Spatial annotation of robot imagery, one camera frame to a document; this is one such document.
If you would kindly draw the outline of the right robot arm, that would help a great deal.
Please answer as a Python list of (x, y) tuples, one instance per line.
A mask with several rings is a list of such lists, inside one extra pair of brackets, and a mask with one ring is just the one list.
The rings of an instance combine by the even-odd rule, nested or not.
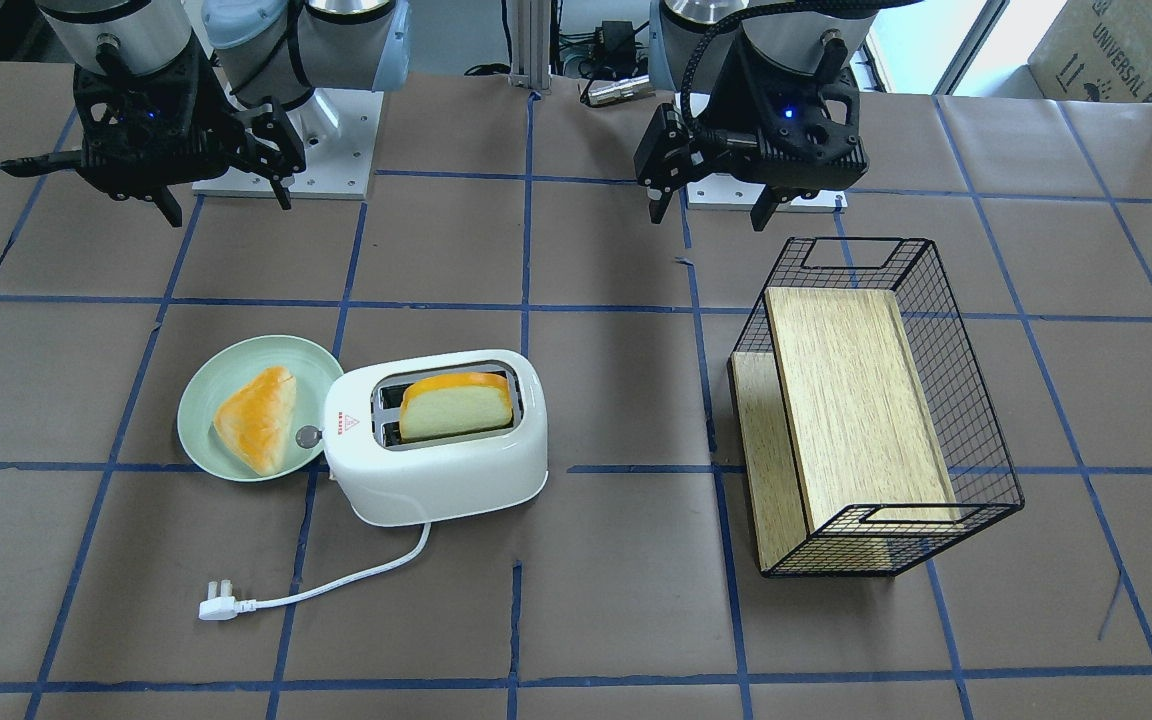
[(410, 69), (406, 1), (41, 1), (76, 65), (81, 146), (9, 159), (9, 176), (73, 170), (179, 227), (172, 188), (364, 200), (385, 92)]

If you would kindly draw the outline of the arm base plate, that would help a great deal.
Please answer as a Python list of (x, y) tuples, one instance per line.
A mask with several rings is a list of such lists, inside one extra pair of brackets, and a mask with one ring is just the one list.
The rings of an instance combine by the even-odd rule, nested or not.
[[(704, 109), (707, 109), (710, 94), (691, 94), (691, 104), (695, 118), (700, 119)], [(722, 122), (745, 129), (758, 129), (760, 120), (756, 109), (733, 109), (732, 118), (723, 118)], [(690, 146), (690, 158), (695, 168), (699, 168), (703, 156), (698, 141), (692, 141)], [(749, 213), (753, 209), (755, 200), (764, 190), (763, 183), (753, 183), (735, 179), (732, 174), (710, 173), (707, 177), (695, 179), (687, 184), (689, 200), (694, 209), (714, 211), (745, 211)], [(818, 191), (813, 199), (806, 196), (796, 197), (791, 202), (782, 202), (776, 206), (776, 213), (831, 213), (838, 209), (847, 209), (849, 200), (847, 194), (850, 188), (826, 188)]]
[[(291, 103), (287, 115), (301, 138), (305, 161), (279, 173), (288, 199), (365, 200), (372, 179), (384, 92), (314, 88)], [(197, 195), (276, 199), (270, 179), (228, 169), (192, 184)]]

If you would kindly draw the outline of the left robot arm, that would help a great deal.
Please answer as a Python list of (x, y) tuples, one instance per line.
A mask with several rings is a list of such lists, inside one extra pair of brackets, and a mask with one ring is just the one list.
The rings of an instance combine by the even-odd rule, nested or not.
[(867, 173), (850, 61), (887, 1), (658, 1), (649, 76), (670, 99), (634, 154), (647, 213), (708, 176), (759, 187), (751, 227)]

